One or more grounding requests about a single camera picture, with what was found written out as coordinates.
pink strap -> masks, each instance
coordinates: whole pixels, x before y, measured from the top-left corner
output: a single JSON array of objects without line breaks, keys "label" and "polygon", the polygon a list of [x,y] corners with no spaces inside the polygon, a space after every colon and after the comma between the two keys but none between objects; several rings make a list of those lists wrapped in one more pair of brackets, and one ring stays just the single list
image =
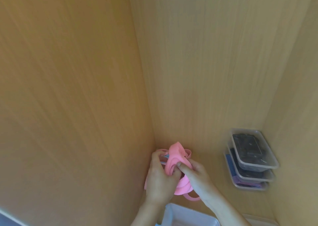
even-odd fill
[{"label": "pink strap", "polygon": [[[184,149],[179,142],[171,145],[169,150],[159,149],[157,151],[163,151],[165,152],[165,155],[169,154],[169,158],[167,162],[163,163],[166,165],[164,168],[164,171],[167,175],[171,176],[173,174],[173,169],[178,162],[182,162],[192,169],[191,163],[187,160],[188,158],[191,157],[191,151],[188,149]],[[175,195],[183,195],[186,199],[191,201],[200,200],[200,197],[193,198],[189,196],[188,193],[191,192],[192,190],[193,188],[190,184],[190,181],[188,177],[185,175],[183,178],[180,179],[175,191]]]}]

finger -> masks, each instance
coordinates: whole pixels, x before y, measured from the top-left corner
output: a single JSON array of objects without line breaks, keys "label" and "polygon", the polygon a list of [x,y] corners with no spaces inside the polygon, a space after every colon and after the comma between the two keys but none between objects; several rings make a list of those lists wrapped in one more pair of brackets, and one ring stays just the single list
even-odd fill
[{"label": "finger", "polygon": [[183,172],[187,177],[191,177],[195,174],[195,171],[193,171],[191,168],[189,168],[187,165],[183,164],[182,162],[177,163],[177,167]]},{"label": "finger", "polygon": [[197,161],[194,161],[193,159],[188,159],[188,161],[191,163],[192,168],[196,172],[203,172],[205,170],[204,166],[201,163],[198,163]]},{"label": "finger", "polygon": [[178,181],[180,180],[180,178],[181,178],[181,171],[180,171],[179,168],[174,167],[172,177],[174,177],[174,178],[175,178],[176,180],[178,180]]},{"label": "finger", "polygon": [[157,151],[157,152],[153,152],[152,153],[152,158],[151,158],[151,166],[152,167],[161,167],[161,163],[159,160],[159,156],[162,154],[163,152],[161,151]]}]

right hand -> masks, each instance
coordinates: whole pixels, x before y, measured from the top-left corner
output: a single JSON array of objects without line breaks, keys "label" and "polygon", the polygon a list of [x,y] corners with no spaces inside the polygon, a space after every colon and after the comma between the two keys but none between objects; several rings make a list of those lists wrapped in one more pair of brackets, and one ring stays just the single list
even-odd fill
[{"label": "right hand", "polygon": [[200,196],[201,200],[206,203],[211,197],[219,195],[218,189],[212,183],[204,166],[192,159],[188,160],[193,169],[181,162],[177,163],[177,167],[188,177],[193,190]]}]

dark object in container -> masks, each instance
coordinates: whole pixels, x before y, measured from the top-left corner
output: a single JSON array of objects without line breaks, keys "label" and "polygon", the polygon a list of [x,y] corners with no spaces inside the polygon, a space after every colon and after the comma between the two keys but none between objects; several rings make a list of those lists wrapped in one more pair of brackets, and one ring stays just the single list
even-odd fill
[{"label": "dark object in container", "polygon": [[231,148],[230,151],[231,151],[234,163],[236,165],[236,168],[241,176],[252,177],[252,178],[264,178],[264,172],[253,172],[253,171],[248,171],[248,170],[244,170],[240,168],[237,157],[236,157],[235,149]]},{"label": "dark object in container", "polygon": [[233,134],[234,143],[241,160],[252,164],[266,164],[266,151],[261,147],[259,139],[251,134]]}]

stacked plastic containers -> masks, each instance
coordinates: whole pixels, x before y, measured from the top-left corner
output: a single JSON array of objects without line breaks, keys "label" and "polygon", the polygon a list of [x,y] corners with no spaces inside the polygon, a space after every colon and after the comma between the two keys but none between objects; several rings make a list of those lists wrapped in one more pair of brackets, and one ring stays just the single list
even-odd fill
[{"label": "stacked plastic containers", "polygon": [[237,188],[264,191],[275,179],[279,163],[260,131],[232,128],[224,155]]}]

